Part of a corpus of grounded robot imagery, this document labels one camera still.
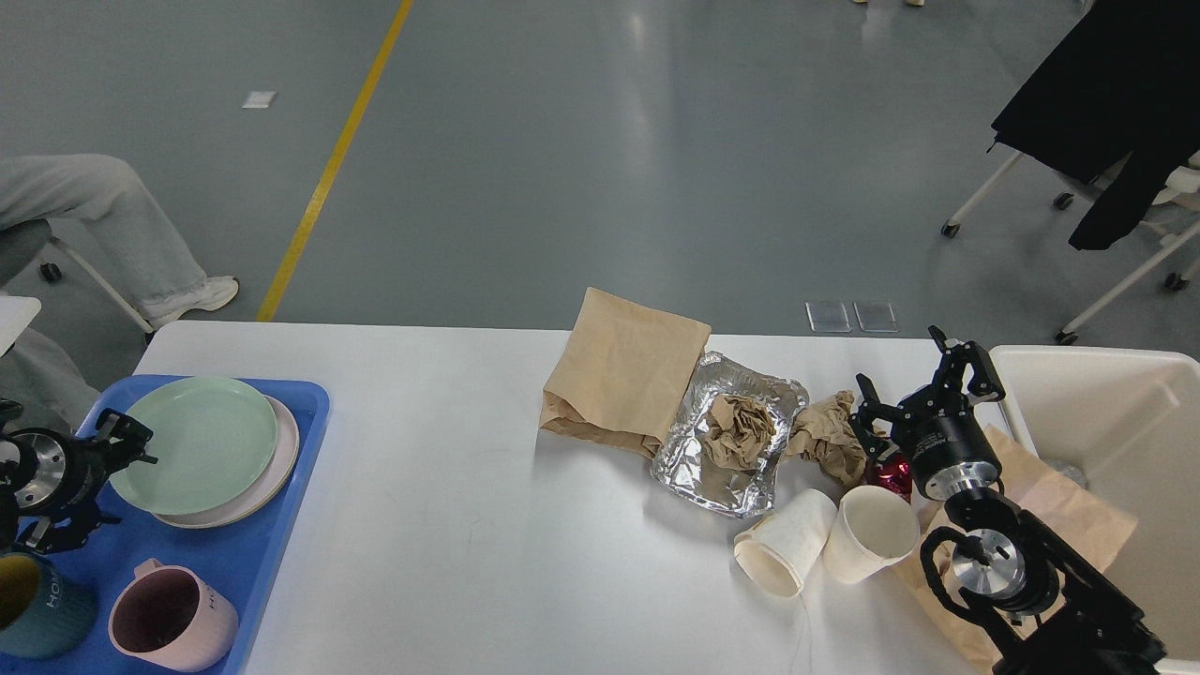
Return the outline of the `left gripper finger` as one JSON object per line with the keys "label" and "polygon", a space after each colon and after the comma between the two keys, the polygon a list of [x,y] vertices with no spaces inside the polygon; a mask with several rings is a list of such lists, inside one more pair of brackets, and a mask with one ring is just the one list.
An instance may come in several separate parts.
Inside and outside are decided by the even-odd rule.
{"label": "left gripper finger", "polygon": [[120,524],[98,504],[83,504],[71,516],[55,521],[50,516],[35,516],[17,537],[17,549],[38,555],[61,554],[85,546],[90,534],[103,525]]}
{"label": "left gripper finger", "polygon": [[146,453],[154,430],[116,410],[102,410],[94,424],[95,435],[78,440],[74,460],[79,465],[158,464]]}

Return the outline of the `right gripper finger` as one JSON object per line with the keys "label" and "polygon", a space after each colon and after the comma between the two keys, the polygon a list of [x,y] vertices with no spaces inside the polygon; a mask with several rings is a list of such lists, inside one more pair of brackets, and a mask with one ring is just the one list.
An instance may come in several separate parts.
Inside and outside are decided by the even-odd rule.
{"label": "right gripper finger", "polygon": [[1000,402],[1006,389],[989,352],[973,340],[962,342],[948,338],[938,325],[926,328],[938,346],[938,368],[930,387],[934,410],[943,413],[968,413],[978,404]]}
{"label": "right gripper finger", "polygon": [[875,423],[878,420],[892,424],[902,423],[902,410],[890,404],[878,400],[872,380],[865,374],[856,375],[857,384],[862,393],[862,404],[858,410],[848,417],[848,425],[859,441],[866,458],[877,462],[884,462],[896,453],[896,443],[887,435],[881,436],[876,431]]}

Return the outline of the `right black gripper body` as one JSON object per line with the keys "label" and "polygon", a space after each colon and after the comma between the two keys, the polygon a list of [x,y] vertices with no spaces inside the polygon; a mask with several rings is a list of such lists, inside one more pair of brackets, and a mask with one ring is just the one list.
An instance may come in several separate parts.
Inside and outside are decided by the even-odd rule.
{"label": "right black gripper body", "polygon": [[1002,464],[979,423],[971,398],[949,389],[919,389],[900,402],[892,441],[912,470],[913,486],[944,503],[968,488],[992,486]]}

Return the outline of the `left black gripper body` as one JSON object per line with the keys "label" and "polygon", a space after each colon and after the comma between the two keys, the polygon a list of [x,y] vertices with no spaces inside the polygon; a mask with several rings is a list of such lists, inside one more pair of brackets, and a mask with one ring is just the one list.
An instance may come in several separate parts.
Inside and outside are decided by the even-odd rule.
{"label": "left black gripper body", "polygon": [[80,507],[98,507],[108,480],[106,465],[76,462],[78,440],[50,428],[19,428],[2,434],[2,525],[20,516],[59,521]]}

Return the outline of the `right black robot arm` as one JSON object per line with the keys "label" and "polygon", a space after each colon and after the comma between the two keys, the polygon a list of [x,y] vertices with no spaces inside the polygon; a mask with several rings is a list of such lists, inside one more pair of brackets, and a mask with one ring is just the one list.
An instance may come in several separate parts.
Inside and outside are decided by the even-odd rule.
{"label": "right black robot arm", "polygon": [[1040,518],[1009,500],[1002,464],[973,407],[1006,392],[977,342],[930,325],[932,380],[900,404],[857,376],[848,418],[866,456],[901,456],[916,491],[942,503],[949,524],[919,546],[924,581],[947,611],[985,632],[995,674],[1153,674],[1164,643],[1145,614]]}

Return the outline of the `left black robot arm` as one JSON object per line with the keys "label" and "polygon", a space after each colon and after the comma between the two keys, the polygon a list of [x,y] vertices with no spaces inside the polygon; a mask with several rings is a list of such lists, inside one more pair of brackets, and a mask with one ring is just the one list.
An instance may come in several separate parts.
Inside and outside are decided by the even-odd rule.
{"label": "left black robot arm", "polygon": [[120,524],[96,498],[112,474],[146,454],[154,431],[137,419],[103,410],[96,435],[68,440],[50,428],[2,431],[2,546],[60,554],[85,546],[103,524]]}

